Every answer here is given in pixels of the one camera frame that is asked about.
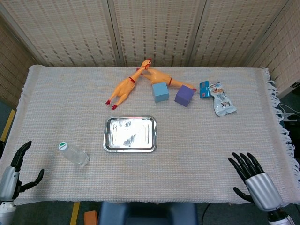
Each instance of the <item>silver tray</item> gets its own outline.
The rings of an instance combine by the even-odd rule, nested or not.
[[[151,116],[110,117],[103,147],[108,152],[152,152],[157,145],[156,126]]]

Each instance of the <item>yellow floor line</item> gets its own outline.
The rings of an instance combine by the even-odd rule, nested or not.
[[[72,212],[70,225],[76,225],[78,211],[79,211],[79,204],[80,204],[80,202],[75,202],[73,205],[73,212]]]
[[[3,142],[5,142],[5,139],[6,139],[7,135],[8,135],[8,131],[9,131],[9,128],[10,128],[10,126],[11,126],[13,120],[14,120],[14,116],[15,116],[15,110],[12,109],[10,111],[10,115],[8,117],[8,120],[6,122],[6,125],[4,127],[4,130],[3,130],[1,138],[0,138],[0,140],[3,141]]]

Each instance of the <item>purple cube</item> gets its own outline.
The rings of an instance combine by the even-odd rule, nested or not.
[[[189,102],[192,100],[194,90],[182,85],[176,94],[175,102],[187,107]]]

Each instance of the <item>rubber chicken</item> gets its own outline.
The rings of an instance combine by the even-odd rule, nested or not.
[[[177,81],[173,79],[169,74],[162,73],[156,69],[148,69],[147,71],[151,73],[151,75],[143,74],[143,76],[149,79],[151,81],[151,84],[166,83],[168,86],[175,87],[175,88],[180,88],[182,85],[184,85],[195,91],[197,90],[192,85]]]
[[[107,100],[107,102],[105,104],[109,105],[111,103],[111,100],[114,97],[119,96],[120,97],[119,101],[117,102],[117,104],[115,104],[112,107],[112,110],[115,110],[122,102],[124,102],[126,100],[128,95],[130,94],[130,92],[133,90],[133,88],[135,88],[135,82],[139,78],[140,74],[144,70],[148,69],[150,64],[151,64],[151,59],[147,59],[144,62],[142,62],[141,67],[132,76],[124,79],[117,86],[117,88],[114,90],[113,94],[110,96],[110,98]]]

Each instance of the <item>plastic water bottle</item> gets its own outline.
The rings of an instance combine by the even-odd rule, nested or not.
[[[58,145],[58,149],[67,160],[75,165],[80,165],[83,167],[89,161],[89,156],[84,151],[72,144],[62,142]]]

